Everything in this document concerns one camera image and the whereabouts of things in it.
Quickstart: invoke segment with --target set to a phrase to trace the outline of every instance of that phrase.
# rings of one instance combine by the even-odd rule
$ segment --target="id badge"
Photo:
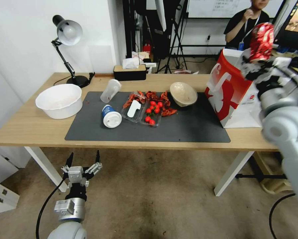
[[[241,41],[240,43],[239,43],[239,45],[238,45],[238,50],[244,50],[244,42],[243,41]]]

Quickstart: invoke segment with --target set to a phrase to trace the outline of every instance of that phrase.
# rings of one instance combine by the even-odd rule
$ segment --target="desk lamp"
[[[63,60],[67,70],[70,72],[72,76],[69,80],[67,80],[67,84],[78,85],[80,88],[83,88],[89,85],[90,80],[88,80],[87,77],[75,76],[75,70],[64,59],[63,55],[58,49],[58,47],[61,44],[64,44],[64,45],[77,44],[83,35],[82,27],[77,22],[74,22],[72,20],[65,20],[60,15],[55,15],[53,17],[53,23],[57,27],[57,38],[52,41],[52,44],[55,47],[58,54],[60,55],[61,59]]]

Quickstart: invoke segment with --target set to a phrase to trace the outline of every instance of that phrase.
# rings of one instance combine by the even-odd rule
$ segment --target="wooden table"
[[[230,128],[227,133],[230,143],[192,143],[192,142],[123,142],[123,141],[66,141],[65,135],[75,116],[67,119],[51,119],[35,105],[40,92],[51,87],[54,82],[66,77],[68,73],[54,73],[42,87],[16,112],[0,129],[0,145],[24,146],[34,160],[41,166],[51,180],[58,185],[61,176],[39,147],[85,147],[85,148],[134,148],[134,149],[176,149],[176,150],[236,150],[240,151],[232,165],[214,189],[221,195],[235,175],[240,171],[254,151],[277,151],[261,135],[261,128]],[[89,91],[103,91],[113,76],[98,75],[91,84],[83,88],[82,99]],[[173,82],[183,81],[204,92],[209,75],[171,75],[151,74],[145,81],[123,81],[121,91],[158,91],[169,89]],[[67,185],[62,184],[64,192]]]

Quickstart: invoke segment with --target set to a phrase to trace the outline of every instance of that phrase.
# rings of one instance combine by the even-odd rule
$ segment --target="white plastic bowl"
[[[194,88],[183,82],[175,82],[170,86],[170,93],[174,101],[181,107],[193,105],[198,94]]]
[[[36,106],[53,119],[64,119],[76,114],[83,106],[82,90],[74,84],[52,86],[40,93]]]

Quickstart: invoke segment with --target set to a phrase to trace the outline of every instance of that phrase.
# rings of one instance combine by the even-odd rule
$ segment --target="gray desk mat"
[[[82,109],[77,113],[65,140],[86,141],[143,141],[143,142],[230,142],[204,93],[192,106],[179,107],[168,94],[176,115],[162,117],[158,127],[136,124],[122,118],[113,129],[102,122],[101,111],[105,106],[100,100],[102,92],[88,92]],[[129,92],[118,92],[109,104],[118,112],[126,102]]]

